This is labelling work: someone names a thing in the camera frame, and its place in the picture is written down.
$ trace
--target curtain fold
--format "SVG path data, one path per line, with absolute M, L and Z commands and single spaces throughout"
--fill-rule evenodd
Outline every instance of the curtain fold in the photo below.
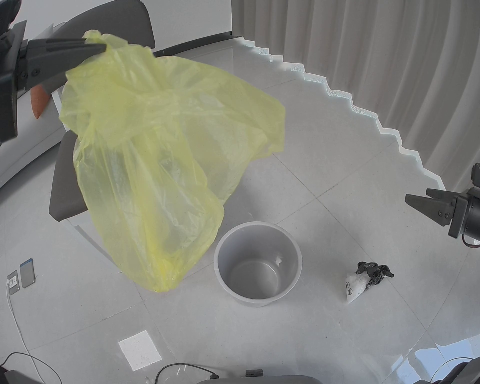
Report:
M 350 92 L 447 189 L 480 162 L 480 1 L 232 0 L 233 34 Z

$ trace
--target black baseboard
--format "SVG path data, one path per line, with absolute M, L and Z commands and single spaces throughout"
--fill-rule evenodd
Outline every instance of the black baseboard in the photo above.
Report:
M 155 55 L 155 57 L 174 56 L 174 55 L 177 55 L 179 53 L 188 51 L 190 49 L 203 47 L 204 45 L 218 43 L 219 41 L 229 40 L 229 39 L 233 39 L 235 37 L 236 36 L 232 35 L 232 31 L 217 33 L 216 35 L 201 37 L 201 38 L 196 39 L 196 40 L 187 41 L 186 43 L 181 43 L 181 44 L 178 44 L 178 45 L 174 45 L 172 47 L 161 49 L 161 50 L 158 50 L 158 51 L 154 52 L 153 54 Z

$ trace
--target gray tiled floor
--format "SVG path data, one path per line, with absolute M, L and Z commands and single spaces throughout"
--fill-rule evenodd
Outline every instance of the gray tiled floor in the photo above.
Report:
M 48 215 L 57 147 L 0 190 L 0 276 L 34 259 L 37 281 L 13 295 L 12 305 L 31 353 L 65 384 L 144 384 L 182 360 L 221 377 L 263 368 L 324 384 L 412 384 L 429 380 L 445 359 L 480 356 L 480 251 L 468 252 L 404 203 L 405 193 L 423 194 L 436 183 L 398 153 L 395 137 L 378 133 L 373 118 L 265 53 L 235 39 L 182 56 L 229 71 L 286 107 L 285 151 L 250 164 L 217 236 L 265 220 L 297 239 L 300 280 L 274 304 L 247 308 L 232 300 L 213 271 L 216 242 L 167 293 L 112 273 Z M 395 277 L 346 305 L 345 275 L 370 260 L 388 264 Z M 118 342 L 143 330 L 163 360 L 132 372 Z M 12 351 L 24 348 L 3 295 L 0 360 Z M 36 377 L 27 357 L 6 367 Z M 39 369 L 46 383 L 55 382 Z M 207 378 L 170 368 L 159 382 Z

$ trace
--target white square paper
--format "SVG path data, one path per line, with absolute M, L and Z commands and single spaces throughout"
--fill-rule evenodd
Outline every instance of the white square paper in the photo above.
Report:
M 162 360 L 147 331 L 142 331 L 119 341 L 119 345 L 132 367 L 132 371 Z

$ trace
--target chair backrest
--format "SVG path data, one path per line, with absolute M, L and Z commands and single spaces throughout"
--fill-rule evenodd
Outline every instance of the chair backrest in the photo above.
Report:
M 80 38 L 90 29 L 121 37 L 130 44 L 155 48 L 150 16 L 140 0 L 113 0 L 99 5 L 67 21 L 51 38 Z M 66 81 L 65 73 L 61 73 L 42 86 L 51 94 Z

